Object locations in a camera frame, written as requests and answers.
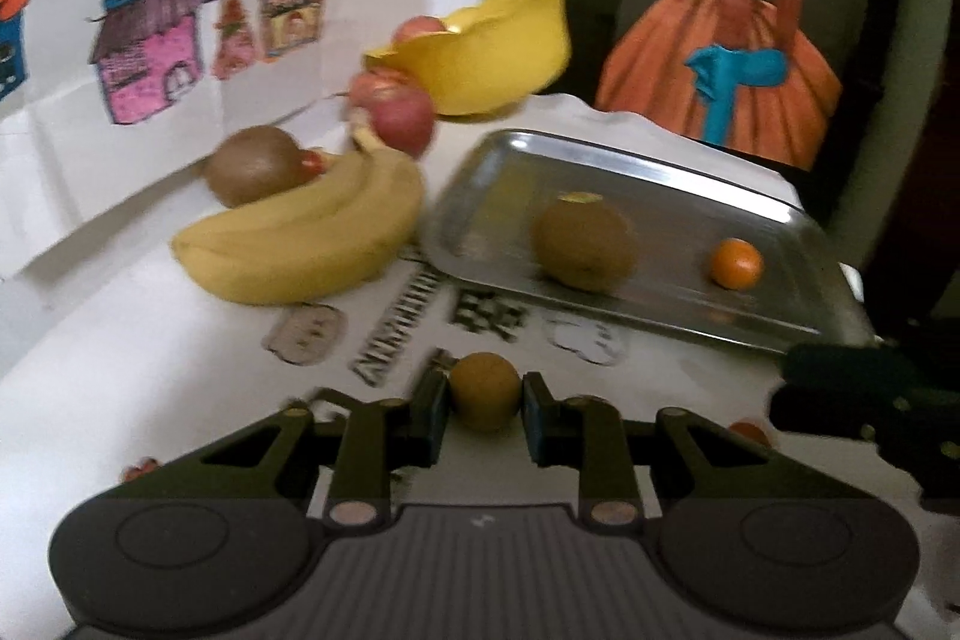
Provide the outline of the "small beige longan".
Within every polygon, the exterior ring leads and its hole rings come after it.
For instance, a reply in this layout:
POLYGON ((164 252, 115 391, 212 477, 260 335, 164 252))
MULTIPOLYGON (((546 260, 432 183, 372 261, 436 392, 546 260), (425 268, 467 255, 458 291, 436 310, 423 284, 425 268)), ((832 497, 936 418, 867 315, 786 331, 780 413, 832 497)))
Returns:
POLYGON ((500 354, 473 353, 449 370, 449 386, 459 419, 478 432, 505 427, 516 413, 521 377, 500 354))

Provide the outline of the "small orange tangerine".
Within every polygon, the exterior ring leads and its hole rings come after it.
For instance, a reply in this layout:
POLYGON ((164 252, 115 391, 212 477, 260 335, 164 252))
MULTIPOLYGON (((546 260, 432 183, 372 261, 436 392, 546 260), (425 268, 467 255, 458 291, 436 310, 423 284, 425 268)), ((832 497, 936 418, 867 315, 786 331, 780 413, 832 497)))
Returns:
POLYGON ((711 253, 708 271, 709 278, 727 291, 748 291, 760 282, 765 260, 755 245, 729 237, 711 253))

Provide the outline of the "brown kiwi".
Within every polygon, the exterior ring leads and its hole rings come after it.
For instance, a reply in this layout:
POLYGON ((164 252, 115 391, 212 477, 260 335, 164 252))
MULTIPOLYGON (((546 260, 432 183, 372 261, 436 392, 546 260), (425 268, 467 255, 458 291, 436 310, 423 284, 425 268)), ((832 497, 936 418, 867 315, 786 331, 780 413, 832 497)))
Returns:
POLYGON ((545 275, 578 291, 610 294, 640 259, 635 227, 599 193, 567 191, 530 225, 530 247, 545 275))
POLYGON ((236 208, 299 187, 308 169, 293 136, 257 125, 228 136, 206 161, 203 178, 218 202, 236 208))

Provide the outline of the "yellow banana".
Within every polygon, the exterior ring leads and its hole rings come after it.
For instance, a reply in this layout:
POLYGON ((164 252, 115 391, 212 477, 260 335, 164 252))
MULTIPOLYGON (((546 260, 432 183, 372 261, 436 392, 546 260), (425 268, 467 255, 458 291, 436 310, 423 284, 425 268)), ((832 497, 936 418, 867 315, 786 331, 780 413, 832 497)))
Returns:
POLYGON ((297 304, 366 283, 413 237, 425 198, 413 159, 378 149, 371 163, 368 182, 331 216, 203 237, 182 232, 174 255, 194 283, 236 304, 297 304))
POLYGON ((194 250, 238 259, 251 257, 256 248, 276 241, 283 229, 315 226, 343 213, 364 191, 371 190, 374 177, 386 170, 397 169, 423 188, 423 175, 415 159, 407 152, 389 148, 373 130, 366 110, 353 110, 348 119, 355 151, 338 159, 317 184, 293 188, 186 227, 172 237, 174 257, 183 265, 187 265, 187 253, 194 250))

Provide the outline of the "red cherry tomato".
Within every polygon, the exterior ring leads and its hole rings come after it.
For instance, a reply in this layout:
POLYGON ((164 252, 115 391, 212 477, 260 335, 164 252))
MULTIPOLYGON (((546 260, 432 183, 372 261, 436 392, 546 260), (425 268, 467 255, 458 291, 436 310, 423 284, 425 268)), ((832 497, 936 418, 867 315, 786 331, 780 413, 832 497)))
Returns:
POLYGON ((327 169, 324 154, 317 149, 303 149, 301 151, 301 169, 306 179, 314 179, 324 174, 327 169))

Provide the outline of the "red apple front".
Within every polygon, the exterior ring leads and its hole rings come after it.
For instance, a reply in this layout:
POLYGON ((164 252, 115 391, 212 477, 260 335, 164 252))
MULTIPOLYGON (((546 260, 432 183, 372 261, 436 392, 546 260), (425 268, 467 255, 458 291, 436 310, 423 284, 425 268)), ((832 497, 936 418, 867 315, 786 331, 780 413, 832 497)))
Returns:
POLYGON ((373 92, 363 109, 370 125, 391 148, 420 158, 433 141, 436 112, 425 91, 412 86, 392 86, 373 92))

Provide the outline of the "red apple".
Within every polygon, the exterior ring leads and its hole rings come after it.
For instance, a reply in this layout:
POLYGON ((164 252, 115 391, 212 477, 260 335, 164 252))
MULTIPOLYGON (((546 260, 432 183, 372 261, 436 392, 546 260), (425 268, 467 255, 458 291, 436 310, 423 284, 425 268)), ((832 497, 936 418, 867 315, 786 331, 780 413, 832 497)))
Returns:
POLYGON ((376 67, 355 74, 348 83, 347 104, 350 107, 364 106, 375 92, 382 89, 413 85, 407 73, 393 68, 376 67))
POLYGON ((391 148, 420 158, 433 141, 436 112, 425 91, 412 86, 392 86, 373 92, 363 109, 370 125, 391 148))

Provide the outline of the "white printed table cloth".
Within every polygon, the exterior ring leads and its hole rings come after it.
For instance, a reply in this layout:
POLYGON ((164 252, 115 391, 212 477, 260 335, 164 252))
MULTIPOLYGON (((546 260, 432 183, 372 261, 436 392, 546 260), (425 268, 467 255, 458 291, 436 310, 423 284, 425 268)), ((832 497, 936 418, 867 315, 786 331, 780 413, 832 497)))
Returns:
MULTIPOLYGON (((599 113, 579 99, 539 97, 512 117, 443 124, 423 159, 430 193, 443 190, 469 149, 500 128, 532 128, 639 152, 719 175, 799 205, 771 170, 659 130, 631 113, 599 113)), ((405 396, 434 346, 454 356, 491 351, 521 372, 540 370, 556 396, 592 393, 625 417, 685 406, 719 424, 760 419, 778 385, 776 360, 656 331, 601 326, 527 306, 507 338, 452 323, 452 284, 412 336, 366 385, 350 369, 384 310, 421 266, 402 259, 374 283, 338 298, 347 333, 316 365, 286 364, 262 340, 283 312, 210 298, 184 275, 169 237, 217 208, 192 170, 78 230, 2 284, 2 638, 57 638, 70 629, 47 568, 60 518, 116 486, 145 458, 172 461, 277 411, 291 396, 333 386, 363 399, 405 396)), ((867 443, 776 434, 784 455, 886 498, 921 536, 923 568, 898 622, 913 638, 958 638, 958 520, 918 507, 910 476, 867 443)), ((568 502, 576 473, 530 463, 516 420, 496 435, 451 425, 438 466, 410 471, 400 500, 449 503, 568 502)))

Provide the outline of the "metal tray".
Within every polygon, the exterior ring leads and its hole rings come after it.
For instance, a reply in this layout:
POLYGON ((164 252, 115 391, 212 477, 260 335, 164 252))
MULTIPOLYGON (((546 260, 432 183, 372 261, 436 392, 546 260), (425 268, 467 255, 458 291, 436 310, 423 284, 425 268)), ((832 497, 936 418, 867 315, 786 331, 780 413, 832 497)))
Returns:
POLYGON ((716 175, 542 131, 508 128, 477 143, 428 211, 420 245, 462 283, 599 319, 775 354, 874 339, 827 237, 802 209, 716 175), (547 278, 532 255, 532 221, 567 191, 599 193, 635 227, 635 273, 608 296, 547 278), (765 260, 748 291, 709 278, 711 253, 729 237, 765 260))

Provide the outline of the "red apple back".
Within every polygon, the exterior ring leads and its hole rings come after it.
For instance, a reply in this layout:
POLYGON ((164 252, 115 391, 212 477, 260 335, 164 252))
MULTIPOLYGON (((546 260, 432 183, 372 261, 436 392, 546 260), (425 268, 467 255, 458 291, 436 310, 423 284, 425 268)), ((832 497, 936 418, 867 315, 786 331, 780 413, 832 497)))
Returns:
POLYGON ((407 73, 393 68, 376 67, 355 74, 348 83, 347 104, 350 107, 364 106, 375 92, 382 89, 413 85, 407 73))

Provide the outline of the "bubblegum girl poster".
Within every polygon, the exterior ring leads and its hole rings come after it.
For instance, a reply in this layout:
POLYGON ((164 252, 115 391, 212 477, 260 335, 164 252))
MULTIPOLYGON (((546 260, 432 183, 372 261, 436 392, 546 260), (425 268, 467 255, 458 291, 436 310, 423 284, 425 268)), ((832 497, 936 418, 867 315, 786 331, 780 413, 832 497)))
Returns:
POLYGON ((867 0, 623 0, 597 109, 811 169, 867 0))

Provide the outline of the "yellow flower-shaped bowl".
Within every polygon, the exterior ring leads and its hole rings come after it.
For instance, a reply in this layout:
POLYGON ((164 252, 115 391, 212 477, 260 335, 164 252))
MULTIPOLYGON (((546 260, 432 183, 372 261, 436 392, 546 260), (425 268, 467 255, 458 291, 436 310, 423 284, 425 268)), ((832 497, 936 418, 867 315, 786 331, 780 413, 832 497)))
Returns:
POLYGON ((566 0, 482 0, 444 29, 368 50, 364 65, 411 76, 446 117, 488 115, 563 74, 571 57, 566 0))

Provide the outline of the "apple inside yellow bowl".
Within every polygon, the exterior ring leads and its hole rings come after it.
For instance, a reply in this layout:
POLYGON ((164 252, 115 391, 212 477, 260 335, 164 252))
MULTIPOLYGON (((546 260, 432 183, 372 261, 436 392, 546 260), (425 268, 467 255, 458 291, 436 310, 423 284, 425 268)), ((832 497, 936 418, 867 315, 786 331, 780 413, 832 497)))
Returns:
POLYGON ((443 19, 422 14, 421 16, 407 19, 402 25, 398 25, 397 28, 395 28, 394 34, 392 35, 392 45, 398 47, 400 44, 413 41, 413 39, 421 37, 422 35, 438 34, 438 32, 446 32, 447 30, 448 28, 444 25, 443 19))

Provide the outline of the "houses drawing paper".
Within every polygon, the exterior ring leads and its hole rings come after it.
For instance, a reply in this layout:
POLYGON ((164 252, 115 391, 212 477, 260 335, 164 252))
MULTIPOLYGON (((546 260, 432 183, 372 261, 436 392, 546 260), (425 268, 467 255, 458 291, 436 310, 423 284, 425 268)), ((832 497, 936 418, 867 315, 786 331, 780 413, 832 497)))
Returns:
POLYGON ((2 0, 2 271, 343 85, 430 0, 2 0))

